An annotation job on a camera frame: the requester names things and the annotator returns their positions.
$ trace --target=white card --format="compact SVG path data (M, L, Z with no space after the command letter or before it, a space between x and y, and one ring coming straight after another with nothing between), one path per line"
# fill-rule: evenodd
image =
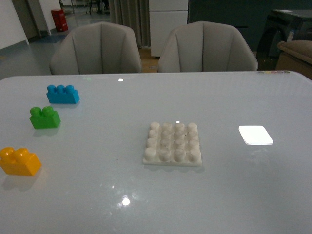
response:
M239 132L247 145L272 145L273 140L263 126L239 126Z

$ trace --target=white cabinet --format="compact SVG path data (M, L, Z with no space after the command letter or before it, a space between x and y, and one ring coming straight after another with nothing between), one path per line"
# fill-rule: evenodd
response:
M149 0L151 51L159 57L171 30L187 24L188 0Z

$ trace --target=black machine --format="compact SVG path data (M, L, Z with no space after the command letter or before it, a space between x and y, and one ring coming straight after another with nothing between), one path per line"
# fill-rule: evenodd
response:
M274 70L280 41L312 40L312 10L272 10L257 49L259 70Z

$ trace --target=blue toy block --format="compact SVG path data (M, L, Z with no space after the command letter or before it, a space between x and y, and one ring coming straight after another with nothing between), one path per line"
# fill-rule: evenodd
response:
M49 85L47 87L47 97L50 103L58 104L76 104L79 102L78 91L74 89L73 85L67 85L66 88L64 85Z

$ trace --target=white baseplate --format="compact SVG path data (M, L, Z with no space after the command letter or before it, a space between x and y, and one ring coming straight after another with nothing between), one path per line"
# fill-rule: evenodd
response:
M144 151L144 164L202 166L198 129L195 123L153 122Z

